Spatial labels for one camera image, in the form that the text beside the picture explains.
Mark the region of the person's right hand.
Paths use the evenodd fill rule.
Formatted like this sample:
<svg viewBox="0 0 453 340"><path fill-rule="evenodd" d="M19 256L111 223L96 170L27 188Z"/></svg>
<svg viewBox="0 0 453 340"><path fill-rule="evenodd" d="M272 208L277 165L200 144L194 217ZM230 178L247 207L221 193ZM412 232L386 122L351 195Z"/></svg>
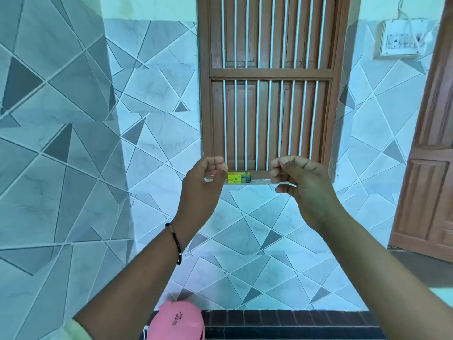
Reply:
<svg viewBox="0 0 453 340"><path fill-rule="evenodd" d="M304 157L301 157L300 195L290 196L296 201L303 220L316 232L332 225L344 213L326 167Z"/></svg>

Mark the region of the person's right forearm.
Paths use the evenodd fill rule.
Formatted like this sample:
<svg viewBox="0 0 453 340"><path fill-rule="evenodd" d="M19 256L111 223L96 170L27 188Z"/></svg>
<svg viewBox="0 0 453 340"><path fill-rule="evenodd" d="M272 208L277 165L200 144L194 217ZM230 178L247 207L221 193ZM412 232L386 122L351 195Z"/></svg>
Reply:
<svg viewBox="0 0 453 340"><path fill-rule="evenodd" d="M346 211L326 217L316 230L388 340L453 340L453 308Z"/></svg>

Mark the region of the person's left forearm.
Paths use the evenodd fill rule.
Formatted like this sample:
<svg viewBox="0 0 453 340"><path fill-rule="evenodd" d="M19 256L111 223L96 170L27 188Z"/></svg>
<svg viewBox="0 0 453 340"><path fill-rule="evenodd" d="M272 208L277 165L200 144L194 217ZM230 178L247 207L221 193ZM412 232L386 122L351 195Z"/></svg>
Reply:
<svg viewBox="0 0 453 340"><path fill-rule="evenodd" d="M92 340L137 340L179 258L203 223L175 218L76 315Z"/></svg>

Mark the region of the brown wooden door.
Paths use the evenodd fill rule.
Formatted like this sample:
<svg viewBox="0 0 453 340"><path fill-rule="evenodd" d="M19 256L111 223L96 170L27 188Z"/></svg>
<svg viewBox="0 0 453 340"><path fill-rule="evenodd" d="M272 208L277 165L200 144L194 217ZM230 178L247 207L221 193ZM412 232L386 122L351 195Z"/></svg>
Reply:
<svg viewBox="0 0 453 340"><path fill-rule="evenodd" d="M453 0L445 0L389 245L453 263Z"/></svg>

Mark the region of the person's left hand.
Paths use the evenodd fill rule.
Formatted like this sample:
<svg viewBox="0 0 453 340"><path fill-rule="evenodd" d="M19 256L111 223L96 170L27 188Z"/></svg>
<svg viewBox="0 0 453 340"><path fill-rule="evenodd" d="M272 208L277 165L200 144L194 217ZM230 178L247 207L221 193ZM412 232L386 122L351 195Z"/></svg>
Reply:
<svg viewBox="0 0 453 340"><path fill-rule="evenodd" d="M212 216L224 183L201 182L201 159L183 179L178 211L175 221L199 230Z"/></svg>

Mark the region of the small yellow green box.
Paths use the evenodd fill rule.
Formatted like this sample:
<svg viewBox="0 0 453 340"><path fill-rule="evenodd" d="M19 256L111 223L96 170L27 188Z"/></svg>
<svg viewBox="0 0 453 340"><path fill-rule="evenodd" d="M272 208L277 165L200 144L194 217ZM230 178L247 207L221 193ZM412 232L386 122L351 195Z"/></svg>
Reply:
<svg viewBox="0 0 453 340"><path fill-rule="evenodd" d="M250 172L228 172L227 183L228 184L249 184L252 182L252 175Z"/></svg>

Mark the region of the white wall switchboard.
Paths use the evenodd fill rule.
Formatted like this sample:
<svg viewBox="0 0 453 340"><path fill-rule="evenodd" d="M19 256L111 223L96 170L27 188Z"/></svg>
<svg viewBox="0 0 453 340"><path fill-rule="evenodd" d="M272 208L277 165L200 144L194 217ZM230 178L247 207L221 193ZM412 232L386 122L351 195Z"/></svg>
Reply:
<svg viewBox="0 0 453 340"><path fill-rule="evenodd" d="M379 57L420 56L432 39L426 18L384 20L379 46Z"/></svg>

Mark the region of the brown wooden barred window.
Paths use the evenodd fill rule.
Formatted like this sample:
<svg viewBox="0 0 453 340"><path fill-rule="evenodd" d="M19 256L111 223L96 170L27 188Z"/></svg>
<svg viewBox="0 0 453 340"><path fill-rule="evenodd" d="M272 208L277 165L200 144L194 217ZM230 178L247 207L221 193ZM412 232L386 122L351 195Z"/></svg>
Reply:
<svg viewBox="0 0 453 340"><path fill-rule="evenodd" d="M330 165L351 0L197 0L201 153L268 179Z"/></svg>

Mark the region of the light green sleeve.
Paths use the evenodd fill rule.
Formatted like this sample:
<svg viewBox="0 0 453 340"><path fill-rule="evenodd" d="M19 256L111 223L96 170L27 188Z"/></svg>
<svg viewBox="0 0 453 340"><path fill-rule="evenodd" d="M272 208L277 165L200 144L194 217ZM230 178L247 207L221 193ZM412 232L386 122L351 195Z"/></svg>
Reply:
<svg viewBox="0 0 453 340"><path fill-rule="evenodd" d="M93 340L89 333L74 319L63 325L62 336L64 340Z"/></svg>

